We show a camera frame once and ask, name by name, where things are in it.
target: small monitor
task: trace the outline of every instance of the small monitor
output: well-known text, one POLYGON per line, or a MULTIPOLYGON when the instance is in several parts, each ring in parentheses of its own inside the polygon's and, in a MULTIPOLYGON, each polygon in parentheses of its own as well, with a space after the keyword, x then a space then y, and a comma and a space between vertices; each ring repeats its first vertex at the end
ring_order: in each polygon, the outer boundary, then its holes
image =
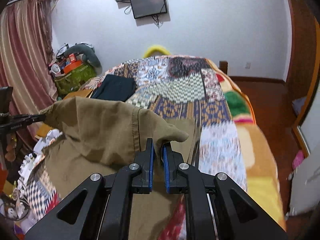
POLYGON ((130 0, 135 19, 167 12, 165 0, 130 0))

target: green bag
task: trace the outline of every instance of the green bag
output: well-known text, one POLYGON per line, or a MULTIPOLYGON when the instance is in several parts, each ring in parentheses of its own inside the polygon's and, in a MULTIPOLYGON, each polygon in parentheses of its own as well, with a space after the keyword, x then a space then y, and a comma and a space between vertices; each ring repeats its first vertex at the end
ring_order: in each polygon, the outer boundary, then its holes
POLYGON ((65 76, 56 77, 54 82, 56 83, 58 94, 63 96, 70 92, 78 91, 82 84, 95 76, 97 75, 92 66, 82 64, 74 70, 71 70, 65 76))

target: curtain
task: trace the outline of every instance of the curtain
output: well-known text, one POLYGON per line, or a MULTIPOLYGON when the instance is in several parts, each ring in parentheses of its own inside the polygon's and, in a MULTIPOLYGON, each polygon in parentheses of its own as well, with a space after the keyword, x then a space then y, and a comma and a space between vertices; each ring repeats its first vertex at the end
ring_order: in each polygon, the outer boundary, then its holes
MULTIPOLYGON (((10 114, 37 114, 57 98, 52 60, 51 0, 21 0, 0 14, 0 87, 12 86, 10 114)), ((18 131, 33 148, 38 123, 18 131)))

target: metal screw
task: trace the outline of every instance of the metal screw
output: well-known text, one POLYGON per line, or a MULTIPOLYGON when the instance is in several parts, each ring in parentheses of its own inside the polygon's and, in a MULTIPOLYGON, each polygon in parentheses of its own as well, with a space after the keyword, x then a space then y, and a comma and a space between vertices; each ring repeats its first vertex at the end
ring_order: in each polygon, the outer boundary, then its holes
POLYGON ((130 170, 136 170, 136 169, 138 169, 139 168, 139 164, 137 164, 137 163, 131 163, 130 165, 129 165, 129 169, 130 170))
POLYGON ((182 170, 186 170, 189 168, 189 164, 188 163, 180 163, 179 168, 182 170))
POLYGON ((91 176, 90 176, 90 179, 92 180, 92 181, 97 181, 97 180, 99 180, 100 179, 100 174, 98 174, 98 173, 94 173, 94 174, 92 174, 91 176))
POLYGON ((227 175, 225 173, 218 173, 217 175, 218 179, 220 180, 226 180, 227 179, 227 175))

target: dark folded clothing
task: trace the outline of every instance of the dark folded clothing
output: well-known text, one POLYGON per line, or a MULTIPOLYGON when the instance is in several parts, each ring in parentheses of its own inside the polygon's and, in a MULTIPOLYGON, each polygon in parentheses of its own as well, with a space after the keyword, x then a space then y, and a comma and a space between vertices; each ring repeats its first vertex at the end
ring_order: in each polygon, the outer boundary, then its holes
POLYGON ((125 102, 136 90, 133 78, 106 75, 103 83, 97 88, 91 98, 125 102))

